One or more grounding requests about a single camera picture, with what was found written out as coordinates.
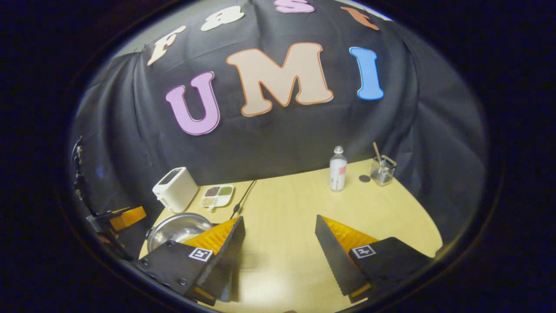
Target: letter m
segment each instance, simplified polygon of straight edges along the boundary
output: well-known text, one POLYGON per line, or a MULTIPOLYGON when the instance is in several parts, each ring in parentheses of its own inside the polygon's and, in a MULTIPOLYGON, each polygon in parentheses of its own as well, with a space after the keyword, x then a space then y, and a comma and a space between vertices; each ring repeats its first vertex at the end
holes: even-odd
POLYGON ((259 49, 243 50, 229 56, 226 62, 236 66, 244 90, 245 105, 241 113, 254 116, 272 109, 272 102, 262 96, 261 85, 282 106, 290 103, 296 80, 299 82, 299 93, 295 100, 299 104, 332 100, 334 94, 326 87, 320 65, 321 51, 322 47, 318 43, 295 43, 288 50, 283 66, 276 64, 259 49))

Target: black fabric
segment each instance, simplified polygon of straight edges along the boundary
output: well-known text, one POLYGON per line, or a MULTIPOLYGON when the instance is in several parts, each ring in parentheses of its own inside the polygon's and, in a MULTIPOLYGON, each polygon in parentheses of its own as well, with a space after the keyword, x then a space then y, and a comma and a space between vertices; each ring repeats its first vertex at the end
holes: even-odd
MULTIPOLYGON (((255 0, 191 11, 160 34, 186 25, 153 65, 146 64, 154 42, 111 60, 85 91, 70 140, 73 145, 83 136, 83 172, 95 210, 143 206, 147 218, 135 226, 142 232, 163 208, 151 189, 173 168, 187 167, 199 185, 262 179, 326 168, 336 145, 344 147, 349 162, 368 159, 376 141, 398 162, 394 176, 429 212, 444 242, 453 240, 473 216, 486 174, 479 103, 433 48, 398 23, 367 14, 380 28, 374 31, 342 10, 348 7, 343 3, 310 4, 312 13, 285 14, 272 2, 255 0), (206 17, 231 5, 241 6, 245 16, 200 31, 206 17), (226 58, 258 48, 282 65, 298 42, 322 45, 322 69, 334 98, 300 105, 296 83, 289 105, 282 107, 263 89, 272 110, 241 115, 241 81, 226 58), (383 98, 358 98, 361 78, 350 47, 377 54, 383 98), (203 117, 190 81, 207 71, 215 73, 221 119, 214 131, 192 136, 180 128, 165 96, 186 86, 191 115, 203 117)), ((138 255, 140 231, 125 232, 133 232, 121 238, 138 255)))

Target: pink letter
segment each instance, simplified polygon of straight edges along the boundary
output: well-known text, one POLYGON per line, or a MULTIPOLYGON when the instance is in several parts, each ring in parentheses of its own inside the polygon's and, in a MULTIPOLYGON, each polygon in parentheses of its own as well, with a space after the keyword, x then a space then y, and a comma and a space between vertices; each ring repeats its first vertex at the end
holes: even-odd
POLYGON ((315 8, 305 0, 276 0, 276 9, 282 13, 309 13, 313 12, 315 8))
POLYGON ((194 120, 189 114, 187 104, 183 98, 185 94, 184 86, 178 86, 166 94, 166 101, 172 106, 177 123, 183 131, 190 135, 208 134, 216 128, 220 121, 220 110, 211 85, 213 78, 213 72, 205 72, 191 80, 191 86, 197 88, 205 107, 205 117, 201 120, 194 120))

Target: metal bowl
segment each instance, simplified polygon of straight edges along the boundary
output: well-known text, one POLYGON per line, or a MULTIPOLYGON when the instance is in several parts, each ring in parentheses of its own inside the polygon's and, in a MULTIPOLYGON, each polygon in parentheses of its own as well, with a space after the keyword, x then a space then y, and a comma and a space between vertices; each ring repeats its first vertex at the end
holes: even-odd
POLYGON ((209 220, 199 214, 180 213, 170 216, 147 231, 147 250, 151 252, 168 240, 185 242, 211 228, 209 220))

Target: glass beaker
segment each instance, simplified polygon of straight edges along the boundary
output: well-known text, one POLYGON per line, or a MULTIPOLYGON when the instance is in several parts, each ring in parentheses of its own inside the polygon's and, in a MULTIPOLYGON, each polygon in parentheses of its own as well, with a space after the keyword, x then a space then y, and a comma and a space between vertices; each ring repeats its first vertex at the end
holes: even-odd
POLYGON ((380 157, 380 163, 378 158, 375 156, 371 166, 371 179, 374 180, 379 186, 388 185, 392 182, 396 165, 396 162, 386 155, 382 155, 380 157))

